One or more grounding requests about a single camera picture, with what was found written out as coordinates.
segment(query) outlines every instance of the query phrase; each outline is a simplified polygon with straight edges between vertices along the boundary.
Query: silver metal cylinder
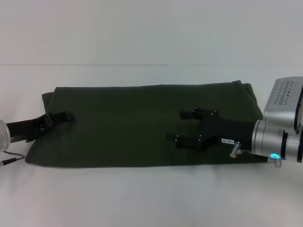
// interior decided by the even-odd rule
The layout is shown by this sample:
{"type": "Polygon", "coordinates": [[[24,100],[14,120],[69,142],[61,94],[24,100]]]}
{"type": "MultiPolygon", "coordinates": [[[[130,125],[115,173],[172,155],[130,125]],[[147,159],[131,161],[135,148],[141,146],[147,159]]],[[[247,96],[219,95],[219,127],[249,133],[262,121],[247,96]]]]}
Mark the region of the silver metal cylinder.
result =
{"type": "Polygon", "coordinates": [[[252,153],[269,157],[272,153],[281,155],[284,130],[278,126],[257,121],[252,136],[252,153]]]}
{"type": "Polygon", "coordinates": [[[10,145],[10,132],[6,123],[0,120],[0,152],[7,150],[10,145]]]}
{"type": "Polygon", "coordinates": [[[297,161],[299,145],[300,145],[300,136],[302,133],[302,129],[300,129],[300,133],[296,134],[295,132],[291,132],[288,134],[287,142],[286,142],[286,150],[285,150],[285,160],[297,161]]]}

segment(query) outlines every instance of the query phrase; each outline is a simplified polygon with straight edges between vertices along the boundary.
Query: bolt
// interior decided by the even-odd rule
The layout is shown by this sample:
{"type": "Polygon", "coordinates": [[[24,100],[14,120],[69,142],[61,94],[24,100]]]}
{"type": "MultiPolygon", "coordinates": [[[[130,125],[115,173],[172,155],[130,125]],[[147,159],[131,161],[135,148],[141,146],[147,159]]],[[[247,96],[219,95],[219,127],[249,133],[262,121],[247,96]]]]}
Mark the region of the bolt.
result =
{"type": "Polygon", "coordinates": [[[237,157],[237,154],[235,154],[235,153],[230,153],[230,156],[231,156],[232,158],[235,158],[235,157],[237,157]]]}
{"type": "Polygon", "coordinates": [[[282,166],[282,161],[281,161],[281,159],[276,159],[275,160],[275,167],[276,168],[280,168],[282,166]]]}

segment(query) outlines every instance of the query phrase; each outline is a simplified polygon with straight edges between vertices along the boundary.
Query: folded fabric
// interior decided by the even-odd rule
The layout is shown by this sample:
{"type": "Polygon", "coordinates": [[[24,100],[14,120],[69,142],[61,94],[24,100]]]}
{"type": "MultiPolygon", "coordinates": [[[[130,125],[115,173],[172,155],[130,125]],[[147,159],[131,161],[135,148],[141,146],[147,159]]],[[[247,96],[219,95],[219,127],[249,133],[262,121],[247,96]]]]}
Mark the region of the folded fabric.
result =
{"type": "Polygon", "coordinates": [[[57,87],[42,95],[46,113],[69,111],[76,122],[63,123],[38,138],[26,162],[53,167],[145,167],[256,163],[263,157],[217,145],[206,152],[177,149],[166,132],[192,135],[197,120],[181,120],[180,110],[217,109],[222,118],[262,119],[250,84],[144,87],[57,87]]]}

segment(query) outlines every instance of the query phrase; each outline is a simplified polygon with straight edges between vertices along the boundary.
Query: white wall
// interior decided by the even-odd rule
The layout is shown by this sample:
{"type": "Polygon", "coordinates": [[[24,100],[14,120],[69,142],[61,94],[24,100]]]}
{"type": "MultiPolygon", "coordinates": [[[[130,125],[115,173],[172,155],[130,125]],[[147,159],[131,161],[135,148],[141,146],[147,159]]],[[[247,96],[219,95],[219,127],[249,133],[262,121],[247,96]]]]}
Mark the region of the white wall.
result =
{"type": "MultiPolygon", "coordinates": [[[[252,84],[303,75],[299,0],[0,0],[0,119],[55,87],[252,84]]],[[[26,153],[30,144],[12,144],[26,153]]],[[[9,158],[0,154],[0,160],[9,158]]],[[[303,226],[303,165],[0,167],[0,226],[303,226]]]]}

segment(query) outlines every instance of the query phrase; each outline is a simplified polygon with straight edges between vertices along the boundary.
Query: cable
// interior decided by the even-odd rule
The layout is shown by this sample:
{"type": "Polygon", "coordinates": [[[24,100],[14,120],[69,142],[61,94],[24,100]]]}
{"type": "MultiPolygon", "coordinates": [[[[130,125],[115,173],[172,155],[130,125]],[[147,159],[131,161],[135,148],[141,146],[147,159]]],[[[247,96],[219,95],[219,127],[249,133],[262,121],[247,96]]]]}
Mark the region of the cable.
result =
{"type": "Polygon", "coordinates": [[[25,156],[22,155],[22,154],[12,153],[12,152],[8,152],[8,151],[4,151],[4,153],[7,153],[9,155],[18,155],[18,156],[21,156],[21,157],[17,158],[17,160],[21,160],[21,159],[25,158],[25,156]]]}
{"type": "Polygon", "coordinates": [[[11,158],[11,159],[0,161],[0,166],[5,166],[7,164],[10,164],[10,163],[13,163],[13,162],[16,162],[18,160],[21,160],[21,159],[25,158],[25,156],[22,155],[22,154],[12,153],[12,152],[8,152],[8,151],[4,151],[4,153],[9,154],[9,155],[18,155],[18,156],[21,156],[21,157],[18,157],[18,158],[14,157],[14,158],[11,158]]]}

